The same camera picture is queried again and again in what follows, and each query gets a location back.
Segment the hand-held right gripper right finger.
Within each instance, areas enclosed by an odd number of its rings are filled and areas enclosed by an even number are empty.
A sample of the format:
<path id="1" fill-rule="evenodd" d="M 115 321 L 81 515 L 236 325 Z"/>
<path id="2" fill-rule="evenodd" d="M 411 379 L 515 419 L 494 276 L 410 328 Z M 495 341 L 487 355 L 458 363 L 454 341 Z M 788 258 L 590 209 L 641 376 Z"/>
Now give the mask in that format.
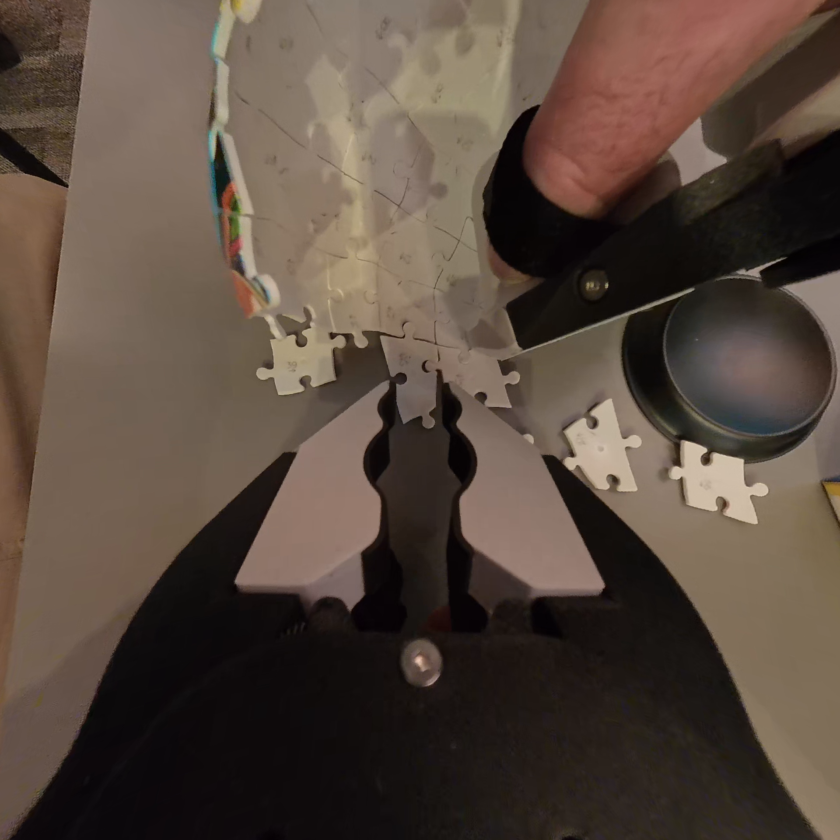
<path id="1" fill-rule="evenodd" d="M 452 627 L 486 627 L 504 602 L 595 597 L 605 583 L 534 443 L 444 384 L 448 467 L 458 480 L 446 547 Z"/>

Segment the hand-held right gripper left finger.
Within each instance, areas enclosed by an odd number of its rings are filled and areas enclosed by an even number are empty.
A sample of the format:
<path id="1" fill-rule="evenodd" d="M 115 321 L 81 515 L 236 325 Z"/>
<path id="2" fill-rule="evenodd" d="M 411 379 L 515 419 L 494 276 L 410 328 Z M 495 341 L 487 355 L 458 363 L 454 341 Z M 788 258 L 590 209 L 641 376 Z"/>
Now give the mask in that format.
<path id="1" fill-rule="evenodd" d="M 391 462 L 396 385 L 384 382 L 303 443 L 235 584 L 293 595 L 310 614 L 341 601 L 357 627 L 403 627 L 403 569 L 379 481 Z"/>

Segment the partly built puzzle ball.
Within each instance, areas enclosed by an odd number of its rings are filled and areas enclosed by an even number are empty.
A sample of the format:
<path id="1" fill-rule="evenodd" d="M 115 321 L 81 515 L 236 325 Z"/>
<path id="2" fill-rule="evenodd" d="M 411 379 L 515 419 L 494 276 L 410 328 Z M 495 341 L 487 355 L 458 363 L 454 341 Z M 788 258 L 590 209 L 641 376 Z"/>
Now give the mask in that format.
<path id="1" fill-rule="evenodd" d="M 479 192 L 548 86 L 545 2 L 220 2 L 210 140 L 249 319 L 518 354 Z"/>

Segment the black round ball stand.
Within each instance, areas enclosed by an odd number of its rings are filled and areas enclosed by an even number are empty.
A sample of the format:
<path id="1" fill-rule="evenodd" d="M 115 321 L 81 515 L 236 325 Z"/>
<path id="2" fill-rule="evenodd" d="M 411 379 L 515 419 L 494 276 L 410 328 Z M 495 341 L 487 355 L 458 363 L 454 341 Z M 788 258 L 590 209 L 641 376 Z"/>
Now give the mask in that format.
<path id="1" fill-rule="evenodd" d="M 803 443 L 837 381 L 833 343 L 813 310 L 750 276 L 632 315 L 622 354 L 628 389 L 662 435 L 749 464 Z"/>

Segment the person's left hand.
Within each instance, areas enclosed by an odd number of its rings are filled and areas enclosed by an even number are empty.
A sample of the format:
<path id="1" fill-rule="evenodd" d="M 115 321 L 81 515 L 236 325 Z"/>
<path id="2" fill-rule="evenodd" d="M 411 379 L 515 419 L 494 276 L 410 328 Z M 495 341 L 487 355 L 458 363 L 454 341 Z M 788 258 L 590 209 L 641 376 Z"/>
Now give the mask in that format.
<path id="1" fill-rule="evenodd" d="M 524 142 L 532 184 L 605 216 L 817 1 L 589 2 Z"/>

